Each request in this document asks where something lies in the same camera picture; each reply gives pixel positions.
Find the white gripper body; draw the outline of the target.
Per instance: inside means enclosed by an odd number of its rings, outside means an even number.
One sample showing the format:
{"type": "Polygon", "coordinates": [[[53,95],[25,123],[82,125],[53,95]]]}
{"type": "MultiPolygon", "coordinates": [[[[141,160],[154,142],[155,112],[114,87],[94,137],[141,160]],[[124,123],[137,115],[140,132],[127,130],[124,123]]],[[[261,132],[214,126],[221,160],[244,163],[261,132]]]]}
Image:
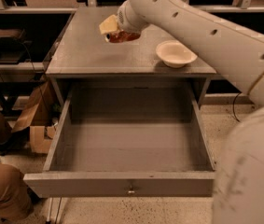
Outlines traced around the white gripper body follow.
{"type": "Polygon", "coordinates": [[[133,0],[125,1],[117,12],[119,29],[127,33],[141,34],[149,25],[145,18],[144,4],[133,0]]]}

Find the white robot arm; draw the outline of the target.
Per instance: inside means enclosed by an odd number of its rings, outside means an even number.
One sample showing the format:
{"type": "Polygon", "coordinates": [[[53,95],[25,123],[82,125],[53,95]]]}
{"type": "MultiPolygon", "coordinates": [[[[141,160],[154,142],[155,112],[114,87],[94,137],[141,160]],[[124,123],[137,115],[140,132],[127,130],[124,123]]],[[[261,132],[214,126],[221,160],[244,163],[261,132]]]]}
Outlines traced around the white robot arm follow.
{"type": "Polygon", "coordinates": [[[257,106],[230,132],[216,164],[212,224],[264,224],[264,35],[182,0],[127,0],[99,26],[111,43],[155,25],[257,106]]]}

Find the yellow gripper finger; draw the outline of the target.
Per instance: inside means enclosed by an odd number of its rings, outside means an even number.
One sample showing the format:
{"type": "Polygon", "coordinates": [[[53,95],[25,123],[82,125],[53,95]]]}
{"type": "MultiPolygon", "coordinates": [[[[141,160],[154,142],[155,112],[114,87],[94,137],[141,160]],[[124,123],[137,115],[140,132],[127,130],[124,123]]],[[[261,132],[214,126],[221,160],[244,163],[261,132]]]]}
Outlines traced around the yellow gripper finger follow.
{"type": "Polygon", "coordinates": [[[116,15],[110,15],[99,25],[99,29],[102,35],[117,32],[119,30],[118,17],[116,15]]]}

